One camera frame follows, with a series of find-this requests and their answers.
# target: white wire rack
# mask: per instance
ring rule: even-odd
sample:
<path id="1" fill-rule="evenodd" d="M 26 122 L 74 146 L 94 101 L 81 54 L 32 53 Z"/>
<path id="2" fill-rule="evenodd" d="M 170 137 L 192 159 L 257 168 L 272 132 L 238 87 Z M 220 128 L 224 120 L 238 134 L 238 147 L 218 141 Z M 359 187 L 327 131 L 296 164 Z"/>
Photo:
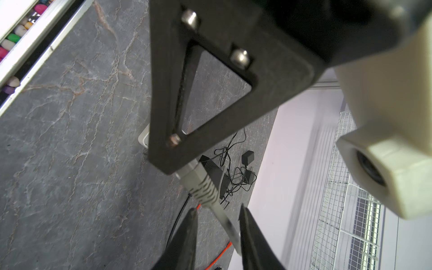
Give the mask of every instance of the white wire rack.
<path id="1" fill-rule="evenodd" d="M 341 112 L 336 139 L 355 129 L 351 113 Z M 353 181 L 334 145 L 309 269 L 378 269 L 380 217 L 381 204 Z"/>

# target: purple bead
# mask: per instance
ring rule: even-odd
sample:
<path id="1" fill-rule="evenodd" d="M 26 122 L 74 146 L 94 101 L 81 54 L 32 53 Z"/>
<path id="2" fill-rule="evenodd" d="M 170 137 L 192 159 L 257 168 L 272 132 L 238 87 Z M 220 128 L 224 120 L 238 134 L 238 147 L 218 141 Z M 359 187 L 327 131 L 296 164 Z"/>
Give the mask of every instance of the purple bead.
<path id="1" fill-rule="evenodd" d="M 9 86 L 9 85 L 5 85 L 3 86 L 3 88 L 1 89 L 3 92 L 5 92 L 8 95 L 11 95 L 13 93 L 15 93 L 15 87 Z"/>

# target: orange cable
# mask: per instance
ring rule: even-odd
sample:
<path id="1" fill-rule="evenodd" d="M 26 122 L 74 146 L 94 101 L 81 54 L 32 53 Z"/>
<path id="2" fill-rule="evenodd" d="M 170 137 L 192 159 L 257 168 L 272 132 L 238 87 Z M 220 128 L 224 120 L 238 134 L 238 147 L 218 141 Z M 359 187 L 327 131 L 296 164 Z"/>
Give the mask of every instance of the orange cable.
<path id="1" fill-rule="evenodd" d="M 212 267 L 216 262 L 217 262 L 217 260 L 218 259 L 220 259 L 221 257 L 222 257 L 222 255 L 225 253 L 225 251 L 227 251 L 228 249 L 229 249 L 229 247 L 231 247 L 232 246 L 232 243 L 231 242 L 229 242 L 227 245 L 226 245 L 226 248 L 219 254 L 219 256 L 205 269 L 205 270 L 209 270 L 210 269 L 210 267 Z"/>

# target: round hole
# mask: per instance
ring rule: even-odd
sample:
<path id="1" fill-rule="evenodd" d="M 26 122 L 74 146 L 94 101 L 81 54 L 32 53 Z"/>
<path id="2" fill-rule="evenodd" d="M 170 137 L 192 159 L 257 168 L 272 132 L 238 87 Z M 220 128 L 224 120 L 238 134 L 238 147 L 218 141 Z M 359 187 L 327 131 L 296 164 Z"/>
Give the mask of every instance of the round hole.
<path id="1" fill-rule="evenodd" d="M 373 163 L 360 151 L 357 151 L 357 158 L 359 159 L 362 168 L 372 178 L 372 180 L 374 180 L 381 186 L 385 186 L 384 178 L 379 173 L 377 168 L 373 165 Z"/>

